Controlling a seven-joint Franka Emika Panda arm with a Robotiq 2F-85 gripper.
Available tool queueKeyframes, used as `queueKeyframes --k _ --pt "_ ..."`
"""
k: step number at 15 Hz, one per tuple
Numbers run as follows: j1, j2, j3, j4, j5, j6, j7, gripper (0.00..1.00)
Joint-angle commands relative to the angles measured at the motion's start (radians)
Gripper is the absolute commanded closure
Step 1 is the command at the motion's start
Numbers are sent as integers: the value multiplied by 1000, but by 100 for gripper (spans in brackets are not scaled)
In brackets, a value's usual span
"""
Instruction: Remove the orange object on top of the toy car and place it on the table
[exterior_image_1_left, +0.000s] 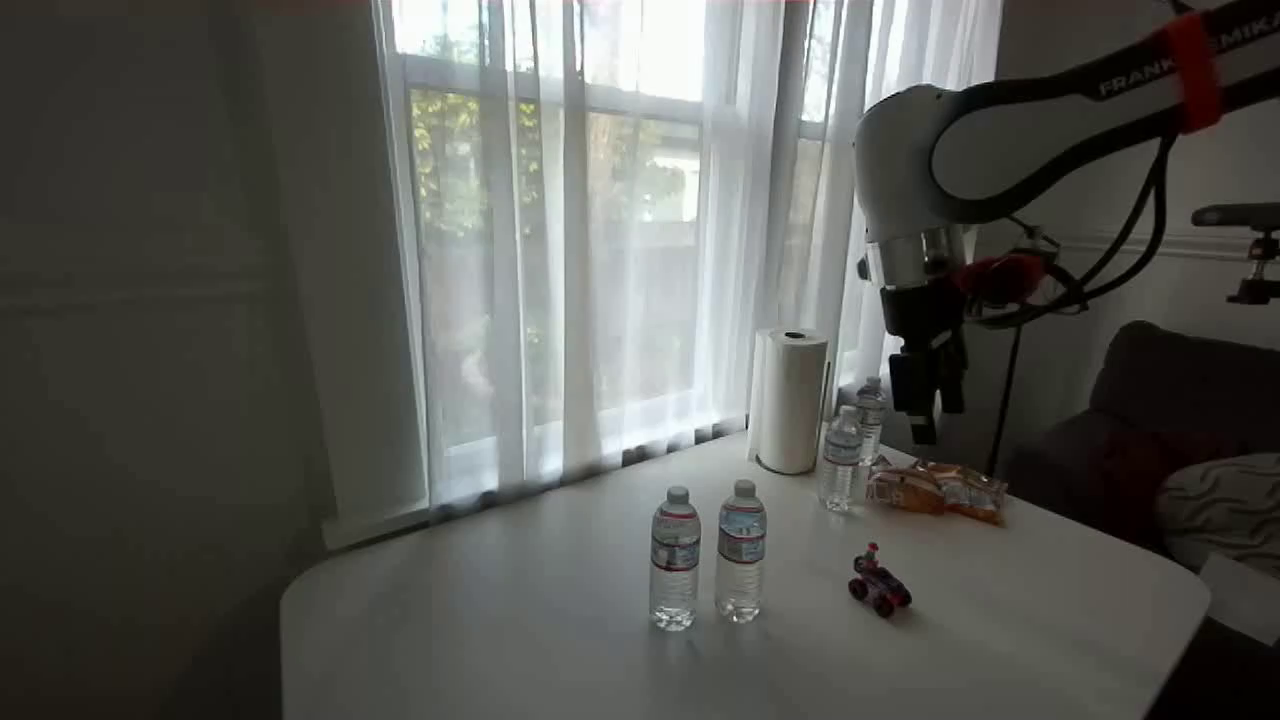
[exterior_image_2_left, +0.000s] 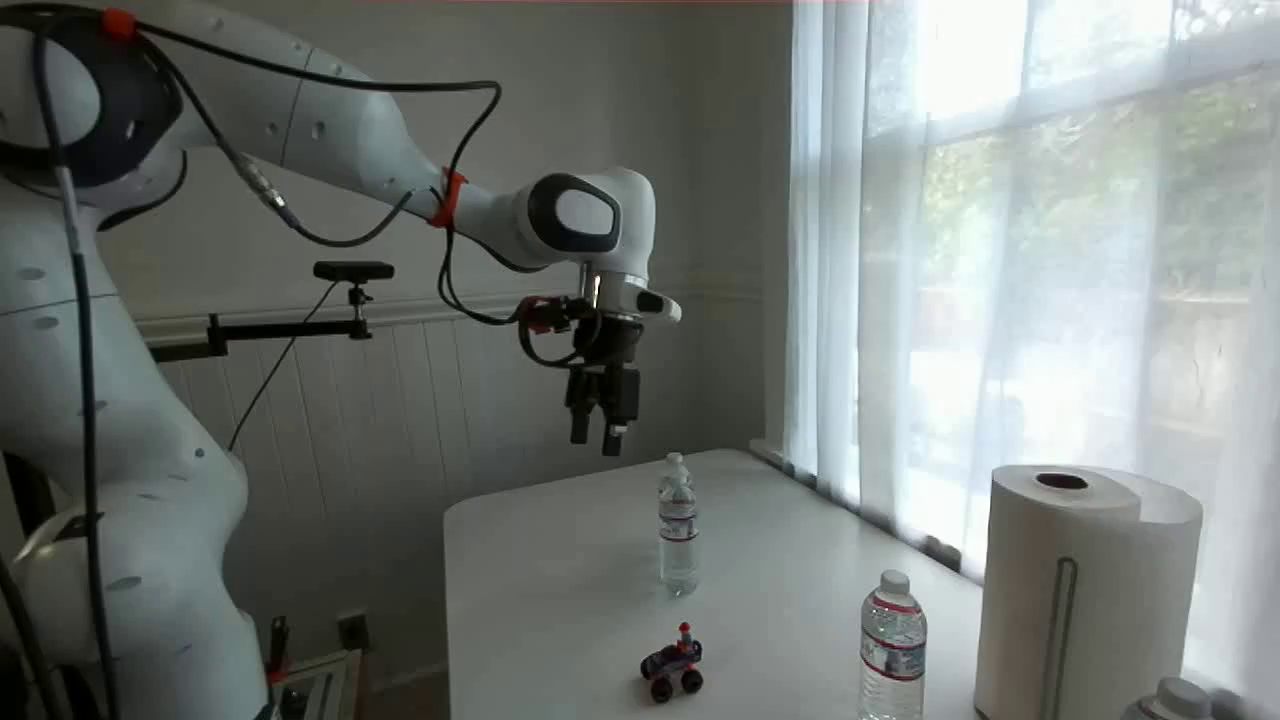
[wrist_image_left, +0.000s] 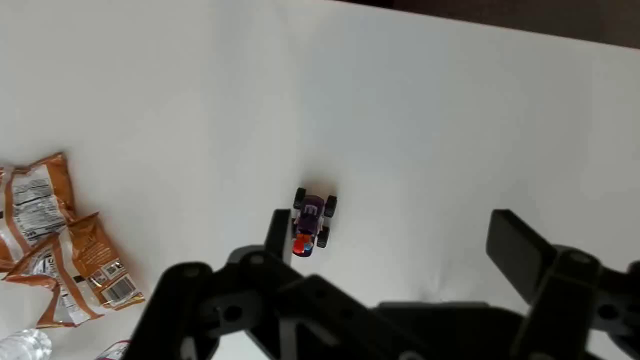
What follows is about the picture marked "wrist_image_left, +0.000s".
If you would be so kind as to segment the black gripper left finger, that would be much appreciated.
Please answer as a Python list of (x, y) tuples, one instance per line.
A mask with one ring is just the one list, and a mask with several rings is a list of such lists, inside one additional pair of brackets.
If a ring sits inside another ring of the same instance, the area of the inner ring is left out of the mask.
[(271, 360), (362, 360), (336, 300), (354, 303), (289, 264), (290, 212), (272, 214), (267, 240), (204, 263), (169, 269), (131, 338), (124, 360), (214, 360), (224, 337), (246, 333)]

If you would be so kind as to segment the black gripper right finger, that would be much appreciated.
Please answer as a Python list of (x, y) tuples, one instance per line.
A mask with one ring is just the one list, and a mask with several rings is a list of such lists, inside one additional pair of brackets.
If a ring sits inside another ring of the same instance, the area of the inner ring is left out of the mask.
[(553, 245), (512, 211), (494, 211), (487, 255), (528, 304), (510, 346), (515, 360), (600, 360), (593, 330), (640, 360), (640, 273), (605, 266), (597, 257)]

